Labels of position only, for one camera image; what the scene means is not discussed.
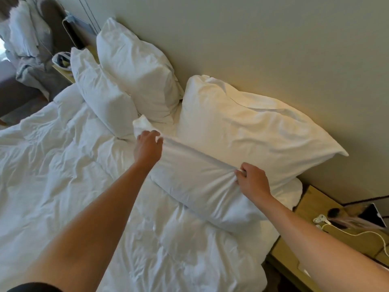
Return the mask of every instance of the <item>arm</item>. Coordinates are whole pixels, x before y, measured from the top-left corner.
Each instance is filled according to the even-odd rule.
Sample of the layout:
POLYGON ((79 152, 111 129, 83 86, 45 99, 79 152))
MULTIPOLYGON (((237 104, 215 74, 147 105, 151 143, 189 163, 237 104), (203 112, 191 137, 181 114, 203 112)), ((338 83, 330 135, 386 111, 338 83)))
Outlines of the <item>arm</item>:
POLYGON ((298 217, 271 194, 265 172, 243 163, 242 193, 266 215, 323 291, 389 291, 389 273, 374 261, 298 217))
POLYGON ((95 291, 108 267, 146 176, 161 157, 163 139, 144 131, 134 164, 80 212, 28 268, 23 283, 43 282, 63 292, 95 291))

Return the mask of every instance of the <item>nightstand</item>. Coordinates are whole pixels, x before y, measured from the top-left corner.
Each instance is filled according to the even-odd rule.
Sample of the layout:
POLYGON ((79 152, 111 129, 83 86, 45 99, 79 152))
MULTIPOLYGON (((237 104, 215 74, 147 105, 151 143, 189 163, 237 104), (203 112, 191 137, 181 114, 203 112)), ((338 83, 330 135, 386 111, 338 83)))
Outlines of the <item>nightstand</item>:
MULTIPOLYGON (((100 63, 99 59, 98 59, 98 56, 97 56, 97 50, 93 47, 93 46, 87 46, 86 47, 90 52, 91 54, 93 55, 93 57, 95 58, 96 62, 97 63, 100 63)), ((60 69, 58 66, 56 65, 53 65, 53 67, 62 75, 64 76, 66 79, 68 79, 71 83, 75 83, 75 80, 73 78, 73 74, 72 72, 70 71, 65 71, 65 70, 62 70, 60 69)))
MULTIPOLYGON (((341 208, 342 206, 313 186, 310 186, 294 211, 298 216, 314 225, 312 222, 314 218, 318 217, 320 214, 327 216, 329 209, 338 207, 341 208)), ((353 237, 342 233, 334 227, 327 227, 324 230, 362 254, 375 258, 384 265, 389 265, 389 257, 382 254, 381 249, 383 247, 383 243, 379 236, 368 233, 358 237, 353 237)), ((363 230, 347 229, 345 231, 351 234, 358 234, 363 230)), ((379 233, 386 243, 389 243, 389 235, 379 230, 373 231, 379 233)), ((308 275, 298 269, 299 260, 292 253, 282 238, 279 238, 279 240, 275 243, 273 249, 267 256, 266 261, 273 265, 301 291, 321 291, 308 275)))

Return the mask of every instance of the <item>hand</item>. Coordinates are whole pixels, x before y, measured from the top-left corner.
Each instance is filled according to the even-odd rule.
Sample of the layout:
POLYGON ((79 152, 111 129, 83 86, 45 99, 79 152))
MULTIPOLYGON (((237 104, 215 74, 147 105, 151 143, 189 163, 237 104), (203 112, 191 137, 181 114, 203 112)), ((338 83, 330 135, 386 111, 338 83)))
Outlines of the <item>hand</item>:
POLYGON ((150 171, 159 161, 162 155, 163 138, 155 141, 161 134, 158 131, 143 131, 137 138, 137 146, 134 150, 135 162, 150 171))
POLYGON ((235 175, 238 179, 237 183, 239 184, 242 193, 252 201, 254 205, 258 207, 258 205, 261 205, 268 201, 269 198, 272 198, 269 181, 265 171, 248 163, 242 163, 240 168, 246 171, 247 176, 241 171, 235 170, 235 175))

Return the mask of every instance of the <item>forearm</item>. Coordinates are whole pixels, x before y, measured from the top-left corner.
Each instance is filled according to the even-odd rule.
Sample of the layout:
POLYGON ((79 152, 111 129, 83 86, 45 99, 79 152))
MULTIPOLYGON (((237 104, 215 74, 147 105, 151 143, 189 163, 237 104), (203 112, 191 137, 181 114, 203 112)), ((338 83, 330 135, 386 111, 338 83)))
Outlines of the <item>forearm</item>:
POLYGON ((255 203, 323 291, 389 291, 389 273, 273 197, 255 203))
POLYGON ((132 165, 47 246, 24 282, 42 281, 64 292, 95 291, 148 172, 149 168, 132 165))

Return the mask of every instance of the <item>wrinkled bedding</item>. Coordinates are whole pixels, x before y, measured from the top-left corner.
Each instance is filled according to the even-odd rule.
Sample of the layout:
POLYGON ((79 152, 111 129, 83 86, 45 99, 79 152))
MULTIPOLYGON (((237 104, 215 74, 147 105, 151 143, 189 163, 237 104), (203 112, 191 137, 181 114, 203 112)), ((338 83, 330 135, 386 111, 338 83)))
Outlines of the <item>wrinkled bedding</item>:
MULTIPOLYGON (((153 125, 174 134, 175 125, 153 125)), ((134 138, 112 135, 76 85, 0 131, 1 291, 133 163, 134 146, 134 138)), ((295 179, 275 196, 291 209, 301 183, 295 179)), ((98 291, 261 291, 261 263, 277 237, 269 221, 239 235, 222 231, 147 178, 98 291)))

